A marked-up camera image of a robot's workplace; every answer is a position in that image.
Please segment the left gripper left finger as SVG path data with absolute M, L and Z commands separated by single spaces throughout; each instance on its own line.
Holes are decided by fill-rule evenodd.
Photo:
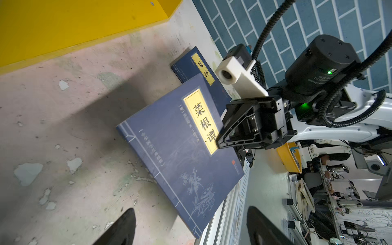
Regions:
M 126 210 L 93 245 L 132 245 L 136 230 L 133 208 Z

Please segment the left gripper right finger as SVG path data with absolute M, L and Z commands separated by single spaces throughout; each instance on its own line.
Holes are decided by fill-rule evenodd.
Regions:
M 251 245 L 293 245 L 257 207 L 250 206 L 247 211 L 247 229 Z

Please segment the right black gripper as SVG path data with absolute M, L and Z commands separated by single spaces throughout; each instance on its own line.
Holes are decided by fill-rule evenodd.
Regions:
M 236 100 L 226 105 L 224 127 L 216 140 L 219 149 L 244 147 L 276 149 L 294 136 L 291 101 L 281 96 Z

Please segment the navy book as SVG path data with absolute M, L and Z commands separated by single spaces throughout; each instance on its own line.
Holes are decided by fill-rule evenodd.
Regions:
M 231 97 L 197 47 L 187 49 L 170 64 L 170 68 L 181 83 L 185 83 L 194 76 L 201 74 L 211 93 L 217 111 L 220 116 L 223 115 L 226 105 L 231 102 Z
M 200 74 L 117 127 L 195 238 L 244 176 L 236 152 L 217 146 L 222 128 Z

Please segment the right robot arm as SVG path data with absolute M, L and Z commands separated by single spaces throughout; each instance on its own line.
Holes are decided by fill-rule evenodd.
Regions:
M 317 36 L 286 71 L 284 79 L 265 88 L 254 78 L 255 60 L 238 45 L 216 75 L 239 99 L 226 106 L 224 127 L 216 139 L 221 149 L 276 149 L 301 140 L 347 140 L 369 152 L 392 146 L 392 96 L 351 84 L 362 78 L 392 47 L 388 35 L 361 61 L 349 43 Z

